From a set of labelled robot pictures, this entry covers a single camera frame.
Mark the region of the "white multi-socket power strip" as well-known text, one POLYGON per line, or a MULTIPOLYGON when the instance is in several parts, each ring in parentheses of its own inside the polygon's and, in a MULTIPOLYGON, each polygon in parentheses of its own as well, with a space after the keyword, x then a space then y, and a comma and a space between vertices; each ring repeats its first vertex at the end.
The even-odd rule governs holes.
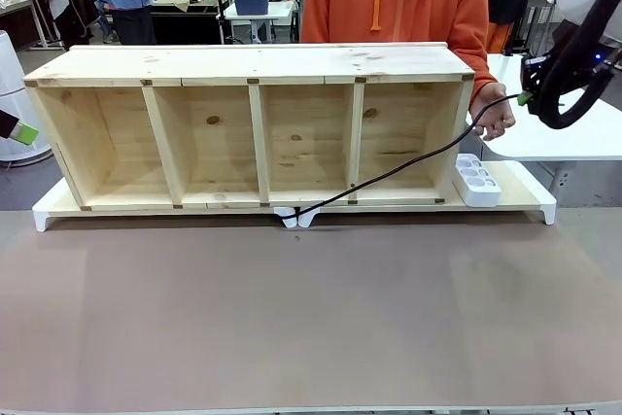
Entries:
POLYGON ((493 208, 500 202, 500 185, 476 155, 458 154, 452 183, 468 207, 493 208))

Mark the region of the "white monitor riser wooden top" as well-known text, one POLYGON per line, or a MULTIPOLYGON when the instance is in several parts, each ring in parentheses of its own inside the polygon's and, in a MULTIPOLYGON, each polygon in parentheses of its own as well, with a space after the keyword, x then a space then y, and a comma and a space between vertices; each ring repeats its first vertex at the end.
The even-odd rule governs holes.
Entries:
POLYGON ((298 227, 298 215, 292 207, 209 208, 184 207, 172 204, 112 204, 80 206, 67 181, 62 178, 33 206, 32 214, 38 232, 45 232, 52 222, 62 218, 151 217, 151 216, 218 216, 270 215, 286 228, 298 227))
POLYGON ((466 206, 452 183, 445 198, 430 203, 415 199, 382 200, 376 195, 365 199, 360 194, 355 204, 331 203, 306 214, 299 214, 298 227, 307 228, 318 214, 400 212, 539 212, 546 225, 554 224, 556 198, 521 163, 513 160, 482 163, 501 187, 501 198, 496 207, 466 206))

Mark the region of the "person's left hand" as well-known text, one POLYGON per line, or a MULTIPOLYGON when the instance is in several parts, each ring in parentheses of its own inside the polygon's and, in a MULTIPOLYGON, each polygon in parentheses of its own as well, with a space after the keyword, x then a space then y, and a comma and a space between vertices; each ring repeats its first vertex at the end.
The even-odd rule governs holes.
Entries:
POLYGON ((506 88, 500 83, 488 83, 477 92, 469 107, 471 117, 475 119, 483 109, 495 101, 499 103, 488 109, 473 129, 484 141, 503 136, 505 131, 515 124, 509 101, 506 99, 506 88))

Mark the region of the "white side table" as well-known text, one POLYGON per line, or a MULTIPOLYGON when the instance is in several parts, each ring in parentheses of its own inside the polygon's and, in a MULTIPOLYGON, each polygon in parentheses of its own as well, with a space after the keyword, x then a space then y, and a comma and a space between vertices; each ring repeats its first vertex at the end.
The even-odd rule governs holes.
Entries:
POLYGON ((516 119, 498 139, 484 144, 483 154, 494 159, 536 162, 552 171, 549 191, 558 197, 579 161, 622 161, 622 112, 602 99, 572 126, 555 130, 544 125, 516 100, 510 101, 516 119))

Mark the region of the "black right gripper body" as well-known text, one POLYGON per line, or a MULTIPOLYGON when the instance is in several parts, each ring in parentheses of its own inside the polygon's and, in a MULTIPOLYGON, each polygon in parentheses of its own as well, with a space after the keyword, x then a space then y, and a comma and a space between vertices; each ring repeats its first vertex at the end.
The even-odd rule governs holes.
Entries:
POLYGON ((555 56, 525 55, 521 59, 520 82, 522 92, 532 94, 532 101, 526 107, 531 115, 552 115, 555 104, 555 82, 549 79, 555 56))

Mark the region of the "light wooden four-compartment shelf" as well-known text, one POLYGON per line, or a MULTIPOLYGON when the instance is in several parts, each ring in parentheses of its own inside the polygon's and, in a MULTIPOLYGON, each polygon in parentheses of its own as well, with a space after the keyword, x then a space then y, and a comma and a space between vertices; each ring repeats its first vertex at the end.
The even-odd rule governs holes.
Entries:
POLYGON ((443 199, 473 82, 441 43, 76 47, 25 78, 91 207, 443 199))

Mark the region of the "person's left forearm orange sleeve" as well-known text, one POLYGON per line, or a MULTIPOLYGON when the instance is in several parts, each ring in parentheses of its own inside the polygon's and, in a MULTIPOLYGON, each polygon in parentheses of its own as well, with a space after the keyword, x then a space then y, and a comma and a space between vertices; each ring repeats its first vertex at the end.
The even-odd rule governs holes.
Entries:
POLYGON ((485 41, 488 22, 486 17, 466 13, 456 15, 449 30, 447 45, 449 50, 474 72, 474 84, 470 102, 473 102, 481 89, 495 83, 489 71, 485 41))

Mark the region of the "grey background desk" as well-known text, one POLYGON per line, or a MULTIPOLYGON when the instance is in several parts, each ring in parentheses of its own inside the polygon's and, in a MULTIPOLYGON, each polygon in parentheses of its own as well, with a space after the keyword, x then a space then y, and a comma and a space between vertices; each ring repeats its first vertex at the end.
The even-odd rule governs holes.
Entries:
POLYGON ((37 0, 0 0, 0 31, 18 51, 48 49, 52 36, 37 0))

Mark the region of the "white background table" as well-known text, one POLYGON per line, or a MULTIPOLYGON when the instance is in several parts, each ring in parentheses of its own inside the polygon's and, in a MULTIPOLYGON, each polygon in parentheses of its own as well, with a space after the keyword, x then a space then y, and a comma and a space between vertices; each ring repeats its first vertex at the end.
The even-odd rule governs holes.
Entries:
POLYGON ((267 13, 265 15, 250 15, 242 16, 237 13, 237 9, 234 5, 227 7, 222 13, 222 17, 225 20, 247 21, 251 25, 251 40, 253 44, 262 44, 262 40, 259 37, 259 29, 264 25, 266 30, 267 44, 272 43, 271 24, 275 20, 288 19, 294 11, 295 1, 286 0, 282 2, 269 2, 267 7, 267 13))

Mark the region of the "blue plastic bin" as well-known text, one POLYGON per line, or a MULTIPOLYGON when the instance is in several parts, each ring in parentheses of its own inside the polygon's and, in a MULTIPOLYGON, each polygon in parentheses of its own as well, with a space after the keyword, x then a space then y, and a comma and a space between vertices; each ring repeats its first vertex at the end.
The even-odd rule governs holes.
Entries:
POLYGON ((241 17, 265 16, 268 14, 269 0, 234 0, 236 14, 241 17))

